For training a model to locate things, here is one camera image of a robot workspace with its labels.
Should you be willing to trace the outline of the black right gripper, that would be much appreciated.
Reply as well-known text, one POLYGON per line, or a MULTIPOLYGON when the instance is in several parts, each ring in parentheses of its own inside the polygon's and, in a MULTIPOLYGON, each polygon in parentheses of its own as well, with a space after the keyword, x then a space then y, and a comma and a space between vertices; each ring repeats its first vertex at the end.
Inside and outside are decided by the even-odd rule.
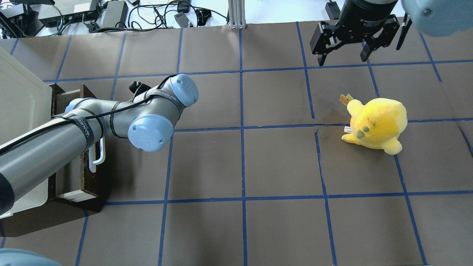
POLYGON ((360 53, 366 62, 373 51, 389 47, 400 28, 392 11, 397 0, 346 0, 338 22, 318 23, 310 49, 317 56, 319 66, 324 66, 328 54, 346 44, 363 43, 360 53))

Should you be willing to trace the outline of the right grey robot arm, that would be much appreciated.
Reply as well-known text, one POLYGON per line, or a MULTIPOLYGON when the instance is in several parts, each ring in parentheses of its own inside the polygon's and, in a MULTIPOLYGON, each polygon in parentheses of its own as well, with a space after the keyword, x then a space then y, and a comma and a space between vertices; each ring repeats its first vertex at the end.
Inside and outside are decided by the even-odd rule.
POLYGON ((402 22, 392 13, 396 4, 396 0, 345 1, 338 22, 331 25, 321 21, 313 33, 310 49, 319 66, 332 51, 356 43, 364 44, 360 59, 366 62, 373 51, 389 47, 397 33, 400 38, 396 49, 400 50, 412 25, 433 37, 472 28, 471 0, 402 0, 402 22))

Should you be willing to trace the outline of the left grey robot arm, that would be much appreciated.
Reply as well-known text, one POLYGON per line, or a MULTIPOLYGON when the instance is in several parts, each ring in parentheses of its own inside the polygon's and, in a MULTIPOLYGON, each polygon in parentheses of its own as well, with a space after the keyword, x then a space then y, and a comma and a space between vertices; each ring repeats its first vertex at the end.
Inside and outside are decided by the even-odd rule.
POLYGON ((198 99, 196 83, 175 74, 152 88, 138 85, 129 101, 72 100, 64 113, 1 146, 1 214, 107 135, 149 153, 161 150, 198 99))

